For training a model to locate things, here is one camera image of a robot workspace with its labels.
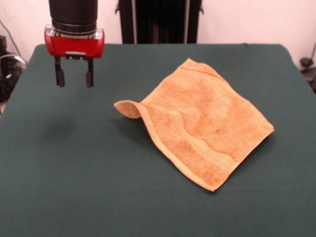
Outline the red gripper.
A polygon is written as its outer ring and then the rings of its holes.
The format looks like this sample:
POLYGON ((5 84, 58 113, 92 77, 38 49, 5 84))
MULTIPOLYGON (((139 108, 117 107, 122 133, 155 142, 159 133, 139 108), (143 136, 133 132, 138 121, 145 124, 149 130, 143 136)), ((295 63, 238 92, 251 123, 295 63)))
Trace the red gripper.
POLYGON ((83 56, 87 59, 86 87, 94 86, 94 60, 103 55, 105 34, 101 28, 89 35, 67 35, 57 31, 52 25, 46 25, 44 40, 47 51, 54 56, 56 83, 59 87, 65 86, 64 71, 61 68, 61 57, 83 56))

